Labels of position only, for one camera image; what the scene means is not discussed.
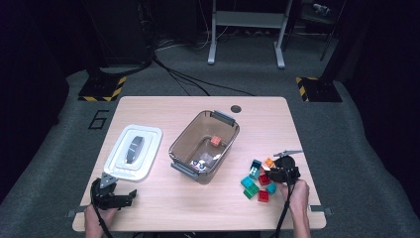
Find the white container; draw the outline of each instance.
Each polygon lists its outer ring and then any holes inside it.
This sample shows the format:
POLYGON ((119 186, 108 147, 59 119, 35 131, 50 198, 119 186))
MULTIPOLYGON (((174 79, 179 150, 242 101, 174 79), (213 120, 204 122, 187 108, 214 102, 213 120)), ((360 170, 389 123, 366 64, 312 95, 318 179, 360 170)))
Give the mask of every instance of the white container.
POLYGON ((161 136, 157 127, 127 126, 115 143, 104 172, 118 179, 144 179, 155 160, 161 136))

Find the hazard tape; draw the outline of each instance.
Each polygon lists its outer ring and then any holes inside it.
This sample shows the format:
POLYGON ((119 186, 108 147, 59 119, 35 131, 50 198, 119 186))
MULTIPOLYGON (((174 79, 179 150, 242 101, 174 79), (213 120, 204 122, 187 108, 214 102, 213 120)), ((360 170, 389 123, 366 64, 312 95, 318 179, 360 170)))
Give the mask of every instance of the hazard tape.
POLYGON ((79 96, 78 100, 80 101, 115 101, 118 98, 118 95, 121 93, 124 82, 126 82, 127 77, 123 77, 118 81, 118 84, 114 90, 112 96, 79 96))
POLYGON ((297 86, 299 88, 300 96, 302 97, 303 101, 309 101, 308 94, 306 93, 306 89, 303 86, 303 79, 310 79, 310 80, 318 80, 317 77, 296 77, 297 86))

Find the plastic bin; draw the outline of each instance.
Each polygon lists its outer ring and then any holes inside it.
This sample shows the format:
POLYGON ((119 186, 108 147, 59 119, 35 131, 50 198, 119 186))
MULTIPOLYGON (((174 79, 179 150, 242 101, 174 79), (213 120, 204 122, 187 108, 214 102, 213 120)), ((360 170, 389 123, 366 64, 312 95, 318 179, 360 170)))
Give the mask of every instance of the plastic bin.
POLYGON ((215 176, 240 131, 232 117, 202 111, 169 148, 171 166, 201 184, 215 176))

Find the colored cube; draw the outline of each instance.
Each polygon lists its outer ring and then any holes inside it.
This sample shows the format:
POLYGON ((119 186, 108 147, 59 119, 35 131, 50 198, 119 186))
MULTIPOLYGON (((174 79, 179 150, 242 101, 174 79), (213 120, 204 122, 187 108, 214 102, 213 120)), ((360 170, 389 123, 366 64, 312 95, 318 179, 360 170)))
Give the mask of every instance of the colored cube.
POLYGON ((254 181, 251 178, 249 178, 249 177, 245 177, 244 179, 241 180, 241 184, 245 188, 247 188, 247 187, 250 187, 251 185, 253 185, 254 184, 254 181))
POLYGON ((220 137, 213 136, 213 137, 211 138, 210 143, 211 143, 214 147, 218 147, 218 146, 219 146, 219 144, 220 144, 220 141, 221 141, 221 140, 222 140, 222 139, 221 139, 220 137))
POLYGON ((257 194, 260 191, 260 188, 253 183, 251 186, 245 188, 244 190, 244 195, 248 198, 251 199, 255 194, 257 194))
POLYGON ((270 195, 272 195, 272 194, 274 194, 275 193, 275 191, 277 190, 277 186, 275 185, 275 183, 274 182, 272 182, 272 183, 270 183, 267 187, 266 187, 266 189, 265 189, 266 191, 268 191, 268 193, 270 194, 270 195))
POLYGON ((268 200, 269 200, 268 191, 266 191, 266 190, 260 190, 259 191, 259 201, 268 202, 268 200))
POLYGON ((260 176, 260 170, 255 167, 252 167, 250 170, 250 178, 257 180, 259 176, 260 176))
POLYGON ((259 176, 259 182, 260 182, 260 185, 268 185, 270 183, 270 180, 268 176, 262 175, 262 176, 259 176))
POLYGON ((261 161, 259 161, 259 160, 253 160, 253 164, 251 165, 251 168, 252 167, 255 167, 255 168, 257 168, 259 170, 261 166, 262 166, 262 162, 261 161))
POLYGON ((274 167, 274 161, 272 159, 270 159, 270 158, 267 158, 265 160, 265 163, 268 165, 269 168, 274 167))

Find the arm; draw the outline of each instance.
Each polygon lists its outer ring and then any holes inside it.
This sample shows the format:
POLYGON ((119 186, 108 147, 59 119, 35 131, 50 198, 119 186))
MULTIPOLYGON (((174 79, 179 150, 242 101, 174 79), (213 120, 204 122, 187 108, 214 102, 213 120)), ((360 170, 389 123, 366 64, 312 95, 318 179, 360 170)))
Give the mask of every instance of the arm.
MULTIPOLYGON (((118 208, 110 208, 108 210, 99 209, 99 214, 105 221, 107 227, 111 226, 112 220, 114 219, 115 213, 118 208)), ((99 225, 99 218, 95 213, 92 204, 89 204, 84 210, 84 228, 86 232, 86 238, 102 238, 104 231, 99 225)))
MULTIPOLYGON (((283 195, 284 200, 287 200, 288 188, 286 185, 280 183, 279 189, 283 195)), ((308 197, 309 186, 305 180, 299 179, 294 185, 293 194, 290 197, 290 213, 293 219, 294 237, 295 238, 310 238, 308 219, 308 197)))

